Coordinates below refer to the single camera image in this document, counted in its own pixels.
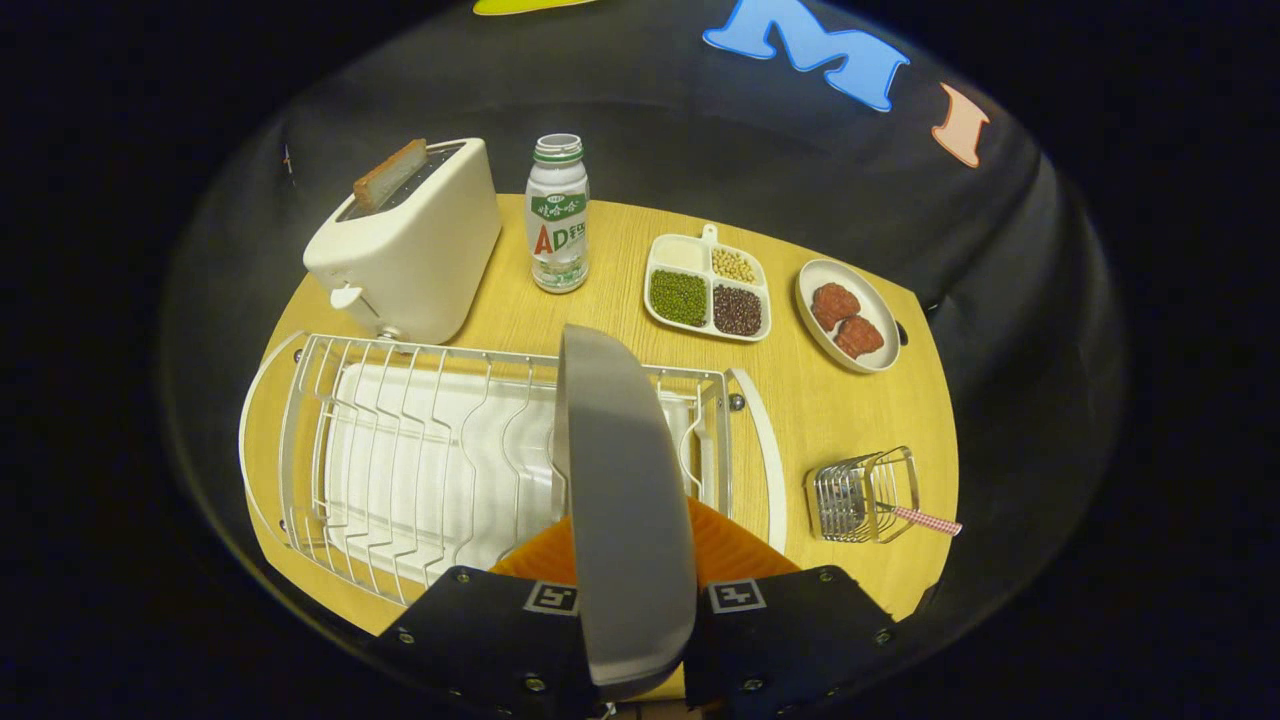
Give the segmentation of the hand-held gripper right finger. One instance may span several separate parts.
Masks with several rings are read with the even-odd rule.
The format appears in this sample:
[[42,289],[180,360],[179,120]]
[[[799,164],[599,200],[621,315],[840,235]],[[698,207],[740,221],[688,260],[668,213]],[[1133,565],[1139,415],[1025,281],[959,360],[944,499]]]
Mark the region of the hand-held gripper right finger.
[[801,569],[698,500],[687,503],[698,609],[685,701],[705,716],[837,716],[879,674],[895,620],[844,569]]

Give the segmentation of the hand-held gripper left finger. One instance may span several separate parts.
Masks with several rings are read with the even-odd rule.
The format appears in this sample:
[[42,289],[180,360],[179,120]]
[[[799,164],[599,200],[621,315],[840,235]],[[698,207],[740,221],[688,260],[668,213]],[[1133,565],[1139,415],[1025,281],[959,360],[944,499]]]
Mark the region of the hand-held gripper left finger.
[[375,639],[375,657],[474,717],[600,717],[580,609],[562,518],[489,570],[448,568]]

